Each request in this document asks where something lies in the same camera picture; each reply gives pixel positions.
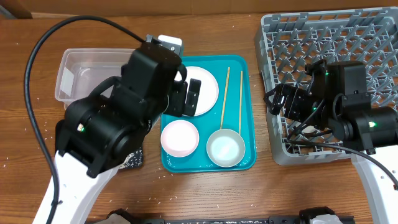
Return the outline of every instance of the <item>dish rack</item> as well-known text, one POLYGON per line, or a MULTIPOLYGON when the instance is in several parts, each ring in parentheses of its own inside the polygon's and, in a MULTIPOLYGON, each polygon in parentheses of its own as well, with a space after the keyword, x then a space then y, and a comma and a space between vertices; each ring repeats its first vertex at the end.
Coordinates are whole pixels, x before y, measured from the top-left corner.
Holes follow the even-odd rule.
MULTIPOLYGON (((255 36, 257 64, 266 91, 285 83, 303 89, 310 76, 306 63, 357 60, 366 65, 372 107, 398 105, 398 7, 342 11, 270 14, 261 18, 255 36)), ((293 146, 287 135, 298 122, 284 118, 284 110, 267 114, 272 156, 280 165, 330 162, 349 158, 343 151, 293 146)), ((342 145, 332 134, 307 139, 342 145)))

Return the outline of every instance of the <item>chopstick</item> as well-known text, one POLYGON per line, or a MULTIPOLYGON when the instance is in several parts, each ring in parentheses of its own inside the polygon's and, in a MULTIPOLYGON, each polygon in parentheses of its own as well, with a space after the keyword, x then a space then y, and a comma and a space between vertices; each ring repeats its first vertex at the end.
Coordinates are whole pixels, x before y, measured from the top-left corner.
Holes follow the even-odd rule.
POLYGON ((225 93, 224 93, 223 111, 221 112, 221 125, 220 125, 220 129, 223 129, 226 93, 228 92, 229 70, 230 70, 230 67, 228 67, 228 71, 227 71, 227 74, 226 74, 225 93))
POLYGON ((242 83, 243 83, 243 71, 241 71, 241 97, 239 99, 239 135, 241 135, 241 125, 242 125, 242 83))

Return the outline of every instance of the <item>teal rectangular tray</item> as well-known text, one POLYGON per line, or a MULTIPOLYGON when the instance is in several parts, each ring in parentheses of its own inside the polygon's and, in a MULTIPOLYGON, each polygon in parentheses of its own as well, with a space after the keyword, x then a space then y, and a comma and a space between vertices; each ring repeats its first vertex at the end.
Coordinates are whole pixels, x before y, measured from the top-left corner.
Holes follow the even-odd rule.
POLYGON ((188 117, 176 118, 170 115, 162 115, 162 131, 170 122, 184 119, 195 125, 199 132, 199 145, 196 150, 187 157, 176 158, 168 155, 162 148, 163 166, 170 172, 214 172, 227 170, 246 170, 250 169, 257 158, 256 140, 254 137, 254 120, 251 105, 250 83, 248 75, 248 65, 246 61, 238 55, 209 55, 182 57, 183 64, 187 66, 197 66, 208 70, 216 78, 219 88, 218 99, 214 107, 207 113, 188 117), (223 128, 232 129, 238 132, 239 128, 239 95, 241 71, 243 71, 243 96, 242 96, 242 127, 246 152, 243 160, 234 167, 224 168, 214 164, 207 155, 207 140, 213 132, 220 129, 221 112, 225 92, 226 74, 228 67, 229 73, 228 92, 225 104, 223 128))

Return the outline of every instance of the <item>clear plastic container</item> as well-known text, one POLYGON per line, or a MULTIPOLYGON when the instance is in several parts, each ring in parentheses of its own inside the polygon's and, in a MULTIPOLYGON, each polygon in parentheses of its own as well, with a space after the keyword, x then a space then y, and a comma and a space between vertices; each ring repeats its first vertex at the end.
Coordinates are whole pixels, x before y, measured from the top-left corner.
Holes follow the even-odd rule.
MULTIPOLYGON (((105 79, 121 76, 133 49, 68 49, 62 57, 55 84, 55 99, 65 108, 75 100, 88 96, 105 79)), ((111 89, 103 95, 109 96, 111 89)))

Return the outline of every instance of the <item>wooden table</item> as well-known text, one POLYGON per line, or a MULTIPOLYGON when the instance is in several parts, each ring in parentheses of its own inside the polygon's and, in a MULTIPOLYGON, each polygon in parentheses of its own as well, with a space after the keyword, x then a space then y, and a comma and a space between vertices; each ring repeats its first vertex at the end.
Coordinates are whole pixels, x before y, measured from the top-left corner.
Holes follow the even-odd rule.
MULTIPOLYGON (((264 85, 254 51, 261 16, 112 18, 141 37, 167 34, 183 39, 184 55, 242 56, 249 67, 257 161, 243 172, 172 175, 160 161, 158 123, 144 141, 143 168, 119 172, 99 195, 89 220, 103 219, 117 208, 138 216, 188 219, 297 215, 304 208, 329 206, 339 215, 354 215, 359 224, 372 223, 362 183, 350 161, 306 166, 279 166, 273 161, 262 100, 264 85)), ((58 21, 0 21, 0 223, 31 223, 49 184, 49 168, 27 118, 22 77, 34 44, 58 21)), ((30 87, 51 152, 55 124, 65 112, 54 98, 63 52, 80 47, 138 46, 112 27, 88 21, 70 24, 48 39, 34 63, 30 87)))

